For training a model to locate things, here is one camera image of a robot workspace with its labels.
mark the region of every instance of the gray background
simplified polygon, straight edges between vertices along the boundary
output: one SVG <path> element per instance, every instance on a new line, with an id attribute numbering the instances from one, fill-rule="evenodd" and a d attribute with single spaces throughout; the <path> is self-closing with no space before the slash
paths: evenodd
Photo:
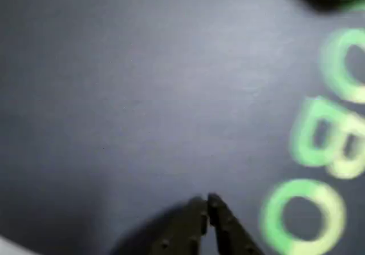
<path id="1" fill-rule="evenodd" d="M 323 180 L 348 225 L 330 254 L 361 254 L 364 178 L 296 164 L 289 132 L 325 86 L 329 33 L 362 13 L 305 0 L 0 0 L 0 233 L 44 254 L 107 254 L 135 226 L 218 192 L 267 254 L 262 201 L 279 182 Z M 362 74 L 363 53 L 349 66 Z M 315 237 L 302 200 L 285 222 Z M 203 254 L 216 254 L 210 234 Z"/>

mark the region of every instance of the green letter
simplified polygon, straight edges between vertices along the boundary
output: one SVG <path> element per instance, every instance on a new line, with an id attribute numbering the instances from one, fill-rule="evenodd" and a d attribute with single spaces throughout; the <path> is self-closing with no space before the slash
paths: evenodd
<path id="1" fill-rule="evenodd" d="M 324 144 L 314 145 L 320 121 L 330 124 Z M 345 155 L 348 137 L 356 142 L 351 155 Z M 291 132 L 291 153 L 299 164 L 308 167 L 327 166 L 333 176 L 353 179 L 365 171 L 365 119 L 324 98 L 306 99 L 304 108 Z"/>
<path id="2" fill-rule="evenodd" d="M 302 112 L 291 131 L 291 154 L 302 165 L 320 167 L 329 164 L 340 147 L 342 137 L 339 125 L 346 110 L 318 97 L 306 99 Z M 316 147 L 314 136 L 320 121 L 331 124 L 322 147 Z"/>
<path id="3" fill-rule="evenodd" d="M 342 99 L 365 103 L 365 86 L 348 72 L 345 64 L 348 49 L 365 49 L 365 32 L 358 29 L 338 31 L 330 37 L 322 53 L 322 73 L 329 87 Z"/>
<path id="4" fill-rule="evenodd" d="M 303 197 L 322 212 L 323 227 L 314 241 L 296 238 L 282 223 L 285 205 L 293 197 Z M 314 180 L 296 179 L 276 187 L 261 211 L 261 228 L 265 240 L 281 255 L 321 255 L 339 241 L 346 225 L 342 198 L 329 185 Z"/>
<path id="5" fill-rule="evenodd" d="M 333 163 L 327 167 L 327 170 L 337 178 L 352 179 L 365 170 L 365 120 L 356 114 L 348 114 L 340 124 L 340 132 L 342 136 L 340 148 L 336 151 Z M 349 134 L 357 138 L 352 145 L 350 157 L 346 157 L 344 148 Z"/>

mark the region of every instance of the dark gray surface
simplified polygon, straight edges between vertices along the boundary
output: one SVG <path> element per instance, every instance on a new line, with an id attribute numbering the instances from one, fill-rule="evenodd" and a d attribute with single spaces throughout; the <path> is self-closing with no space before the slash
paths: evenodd
<path id="1" fill-rule="evenodd" d="M 44 254 L 106 254 L 160 210 L 216 191 L 275 254 L 258 230 L 262 200 L 280 181 L 309 177 L 346 200 L 348 227 L 331 254 L 362 253 L 363 178 L 335 180 L 288 151 L 304 97 L 336 99 L 319 48 L 334 30 L 364 26 L 360 14 L 304 0 L 0 3 L 5 237 Z M 319 219 L 309 217 L 287 218 L 305 235 Z M 211 237 L 204 246 L 214 254 Z"/>

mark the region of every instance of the black object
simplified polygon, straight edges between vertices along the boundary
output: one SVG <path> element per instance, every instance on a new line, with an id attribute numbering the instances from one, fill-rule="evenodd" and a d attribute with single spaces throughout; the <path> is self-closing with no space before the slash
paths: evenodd
<path id="1" fill-rule="evenodd" d="M 139 233 L 124 240 L 112 255 L 198 255 L 201 236 L 207 231 L 208 218 L 216 229 L 220 255 L 263 255 L 217 194 L 210 194 L 208 201 L 195 197 L 185 206 L 155 218 Z"/>

